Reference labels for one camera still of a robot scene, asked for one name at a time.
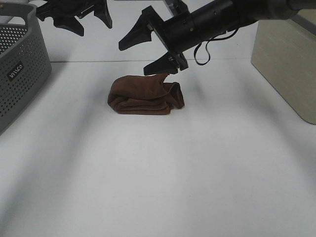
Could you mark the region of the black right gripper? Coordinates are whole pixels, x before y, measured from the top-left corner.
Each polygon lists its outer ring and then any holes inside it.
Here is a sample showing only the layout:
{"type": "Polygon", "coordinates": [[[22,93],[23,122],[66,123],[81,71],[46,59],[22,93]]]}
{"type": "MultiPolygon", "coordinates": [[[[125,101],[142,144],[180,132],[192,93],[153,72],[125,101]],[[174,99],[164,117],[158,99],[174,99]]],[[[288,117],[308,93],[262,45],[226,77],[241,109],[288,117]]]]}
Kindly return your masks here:
{"type": "Polygon", "coordinates": [[[142,10],[132,29],[118,43],[120,51],[152,41],[152,31],[167,53],[144,67],[144,75],[177,74],[188,68],[183,52],[238,24],[237,7],[232,0],[214,0],[194,12],[185,12],[162,20],[153,7],[142,10]]]}

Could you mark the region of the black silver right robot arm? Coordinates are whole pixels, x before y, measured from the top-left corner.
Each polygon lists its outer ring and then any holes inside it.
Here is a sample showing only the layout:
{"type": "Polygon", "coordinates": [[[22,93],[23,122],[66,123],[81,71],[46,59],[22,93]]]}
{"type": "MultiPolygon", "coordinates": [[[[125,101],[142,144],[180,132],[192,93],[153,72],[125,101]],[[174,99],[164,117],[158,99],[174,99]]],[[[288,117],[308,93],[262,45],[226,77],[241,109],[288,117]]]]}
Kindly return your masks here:
{"type": "Polygon", "coordinates": [[[151,33],[155,32],[167,52],[144,67],[144,75],[176,74],[188,68],[184,51],[204,41],[225,40],[223,34],[227,32],[236,33],[260,20],[287,20],[299,10],[315,7],[314,0],[213,0],[189,12],[187,5],[178,0],[173,9],[175,15],[164,21],[148,6],[118,47],[124,51],[149,42],[151,33]]]}

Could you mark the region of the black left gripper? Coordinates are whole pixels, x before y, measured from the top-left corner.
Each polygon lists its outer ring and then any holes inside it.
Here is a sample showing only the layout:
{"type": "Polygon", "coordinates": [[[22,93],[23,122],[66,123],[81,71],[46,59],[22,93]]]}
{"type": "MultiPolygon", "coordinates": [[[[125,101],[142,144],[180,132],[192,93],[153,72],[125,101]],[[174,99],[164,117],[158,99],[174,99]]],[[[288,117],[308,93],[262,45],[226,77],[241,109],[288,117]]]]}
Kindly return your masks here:
{"type": "Polygon", "coordinates": [[[56,28],[83,37],[83,25],[76,17],[81,19],[92,11],[109,29],[113,27],[107,0],[46,0],[45,4],[37,7],[36,16],[40,20],[52,17],[56,28]]]}

